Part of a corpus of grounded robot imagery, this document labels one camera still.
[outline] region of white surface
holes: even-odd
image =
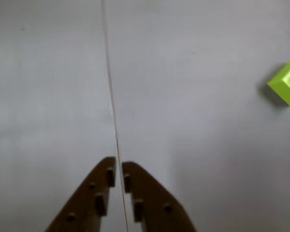
[[[107,2],[123,161],[200,232],[290,232],[290,108],[259,91],[290,60],[290,0]]]
[[[116,156],[99,0],[0,0],[0,231],[41,232]],[[126,231],[119,175],[101,231]]]

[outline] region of green toy block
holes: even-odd
[[[267,84],[282,98],[282,100],[290,105],[290,63],[284,66]]]

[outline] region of gray table surface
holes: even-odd
[[[0,0],[2,232],[44,231],[117,155],[101,16],[98,0]],[[103,232],[126,231],[119,180]]]
[[[290,232],[290,107],[264,89],[290,61],[290,0],[107,3],[122,159],[201,232]]]

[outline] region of lego brick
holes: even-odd
[[[288,105],[290,105],[290,63],[285,65],[267,84]]]

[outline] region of lime green lego brick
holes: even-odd
[[[275,91],[288,105],[290,105],[290,63],[268,82],[269,87]]]
[[[268,83],[281,81],[286,78],[286,76],[290,73],[290,62],[286,64],[280,71],[275,75],[275,77],[270,80]]]
[[[290,105],[290,87],[285,82],[273,82],[268,85],[281,97],[282,100]]]

